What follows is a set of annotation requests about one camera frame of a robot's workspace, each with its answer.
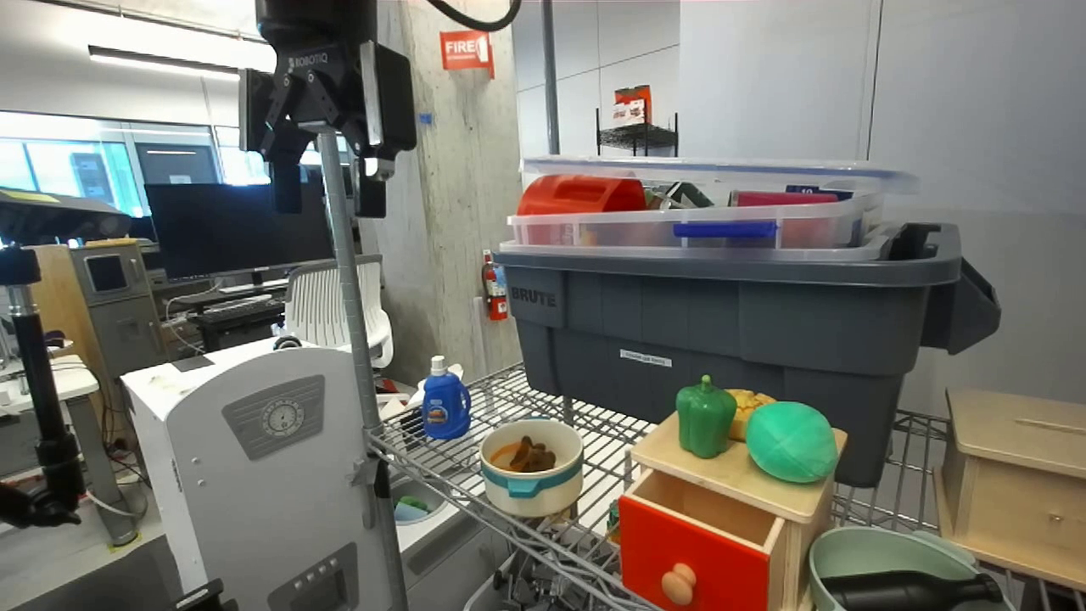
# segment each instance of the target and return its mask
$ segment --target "gray storage bin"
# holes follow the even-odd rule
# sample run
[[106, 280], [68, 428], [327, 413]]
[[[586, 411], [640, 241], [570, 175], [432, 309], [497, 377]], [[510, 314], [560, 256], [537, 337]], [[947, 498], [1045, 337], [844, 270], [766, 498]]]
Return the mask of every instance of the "gray storage bin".
[[876, 486], [919, 344], [958, 353], [997, 330], [997, 301], [958, 246], [953, 224], [909, 224], [886, 263], [604, 249], [497, 259], [537, 391], [661, 421], [680, 386], [712, 375], [828, 413], [847, 430], [838, 483]]

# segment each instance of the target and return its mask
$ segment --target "desk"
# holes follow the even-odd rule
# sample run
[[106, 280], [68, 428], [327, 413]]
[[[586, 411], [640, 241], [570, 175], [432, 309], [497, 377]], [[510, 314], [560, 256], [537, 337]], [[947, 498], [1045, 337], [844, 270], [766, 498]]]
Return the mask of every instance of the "desk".
[[[96, 404], [91, 404], [91, 399], [100, 394], [96, 375], [74, 353], [53, 358], [51, 370], [53, 370], [57, 399], [73, 413], [79, 452], [89, 469], [89, 492], [100, 502], [127, 511], [127, 497], [119, 492], [119, 486], [111, 480], [111, 465], [103, 448], [103, 430], [100, 430], [100, 419], [96, 419]], [[2, 382], [0, 386], [2, 386], [0, 413], [33, 411], [30, 394], [23, 394], [23, 382]], [[103, 516], [103, 528], [108, 530], [111, 542], [127, 542], [135, 538], [135, 519], [117, 516], [103, 506], [100, 506], [100, 516]]]

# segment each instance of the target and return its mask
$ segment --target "wooden box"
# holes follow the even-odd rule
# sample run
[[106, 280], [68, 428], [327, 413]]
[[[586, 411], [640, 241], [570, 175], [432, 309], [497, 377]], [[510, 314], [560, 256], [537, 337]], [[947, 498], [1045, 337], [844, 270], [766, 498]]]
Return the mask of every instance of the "wooden box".
[[953, 391], [941, 534], [981, 559], [1086, 592], [1086, 404]]
[[804, 552], [828, 530], [833, 483], [773, 483], [737, 443], [715, 460], [686, 456], [675, 413], [636, 446], [636, 460], [653, 471], [622, 498], [630, 592], [671, 611], [804, 609]]

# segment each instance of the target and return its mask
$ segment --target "blue bottle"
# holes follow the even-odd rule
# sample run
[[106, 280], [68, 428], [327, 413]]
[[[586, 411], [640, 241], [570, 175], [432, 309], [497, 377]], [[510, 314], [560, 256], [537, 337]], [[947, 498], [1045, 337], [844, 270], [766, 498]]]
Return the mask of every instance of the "blue bottle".
[[420, 428], [428, 438], [461, 438], [473, 428], [473, 394], [470, 386], [446, 366], [446, 358], [432, 360], [432, 377], [423, 382], [420, 399]]

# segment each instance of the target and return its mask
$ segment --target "computer monitor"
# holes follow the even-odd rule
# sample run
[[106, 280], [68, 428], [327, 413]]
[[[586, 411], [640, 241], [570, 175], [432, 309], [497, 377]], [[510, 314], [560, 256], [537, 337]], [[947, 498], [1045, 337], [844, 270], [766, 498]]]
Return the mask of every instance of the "computer monitor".
[[169, 184], [149, 201], [168, 280], [334, 259], [320, 186], [300, 214], [280, 214], [272, 186]]

